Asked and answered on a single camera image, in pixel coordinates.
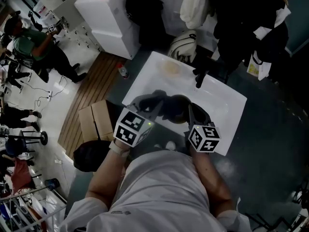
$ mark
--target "person in green shirt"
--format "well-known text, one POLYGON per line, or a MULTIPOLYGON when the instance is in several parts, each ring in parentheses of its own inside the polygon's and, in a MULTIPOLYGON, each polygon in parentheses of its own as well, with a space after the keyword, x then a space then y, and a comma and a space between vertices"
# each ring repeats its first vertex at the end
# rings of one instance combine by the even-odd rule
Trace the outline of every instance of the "person in green shirt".
POLYGON ((55 69, 59 74, 78 83, 83 80, 87 73, 77 75, 65 53, 56 45, 52 38, 58 31, 43 33, 22 27, 22 22, 18 16, 8 19, 4 26, 4 32, 14 37, 15 51, 34 59, 33 69, 55 69))

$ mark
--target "black bag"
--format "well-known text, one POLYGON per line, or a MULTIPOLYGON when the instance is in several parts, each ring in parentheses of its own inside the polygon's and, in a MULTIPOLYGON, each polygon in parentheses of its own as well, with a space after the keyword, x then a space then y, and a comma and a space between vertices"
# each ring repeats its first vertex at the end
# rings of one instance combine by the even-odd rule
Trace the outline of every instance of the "black bag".
POLYGON ((110 150, 109 141, 89 141, 74 151, 74 167, 82 172, 96 172, 110 150))
POLYGON ((262 62, 278 62, 284 52, 288 39, 288 28, 283 22, 257 44, 256 53, 258 58, 262 62))

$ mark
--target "cardboard box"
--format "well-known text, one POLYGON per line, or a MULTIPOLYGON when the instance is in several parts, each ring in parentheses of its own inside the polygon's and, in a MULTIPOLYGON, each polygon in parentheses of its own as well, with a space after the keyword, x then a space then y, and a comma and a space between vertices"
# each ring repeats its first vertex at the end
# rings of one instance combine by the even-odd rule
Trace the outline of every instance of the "cardboard box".
POLYGON ((110 110, 108 102, 102 100, 79 111, 84 142, 97 140, 98 133, 101 140, 113 140, 110 110))

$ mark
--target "white cloth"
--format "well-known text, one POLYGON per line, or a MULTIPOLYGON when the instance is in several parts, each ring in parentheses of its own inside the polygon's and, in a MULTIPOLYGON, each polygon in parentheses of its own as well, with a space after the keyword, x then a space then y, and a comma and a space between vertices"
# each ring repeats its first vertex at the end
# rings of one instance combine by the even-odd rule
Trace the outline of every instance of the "white cloth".
MULTIPOLYGON (((291 14, 291 11, 288 9, 287 6, 284 7, 284 9, 279 9, 276 11, 277 17, 276 17, 276 21, 275 21, 275 26, 274 28, 276 28, 277 26, 279 26, 282 22, 284 22, 284 20, 286 19, 286 17, 291 14)), ((264 27, 259 27, 257 30, 254 31, 254 34, 257 36, 257 38, 259 40, 262 40, 269 32, 271 31, 271 29, 268 28, 264 28, 264 27)))
POLYGON ((209 12, 209 0, 183 0, 180 18, 189 29, 203 25, 209 12))
POLYGON ((95 198, 76 202, 59 231, 77 228, 89 232, 251 231, 248 220, 237 211, 215 218, 191 157, 171 151, 134 160, 109 211, 95 198))

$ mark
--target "white shirt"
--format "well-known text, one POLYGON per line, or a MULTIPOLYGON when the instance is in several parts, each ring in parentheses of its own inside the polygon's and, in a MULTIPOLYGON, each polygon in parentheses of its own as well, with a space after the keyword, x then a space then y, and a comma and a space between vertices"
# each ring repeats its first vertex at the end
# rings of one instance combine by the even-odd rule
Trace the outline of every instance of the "white shirt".
POLYGON ((78 201, 59 231, 250 232, 247 222, 237 211, 226 211, 215 218, 209 212, 208 196, 192 158, 159 151, 129 165, 110 210, 95 198, 78 201))

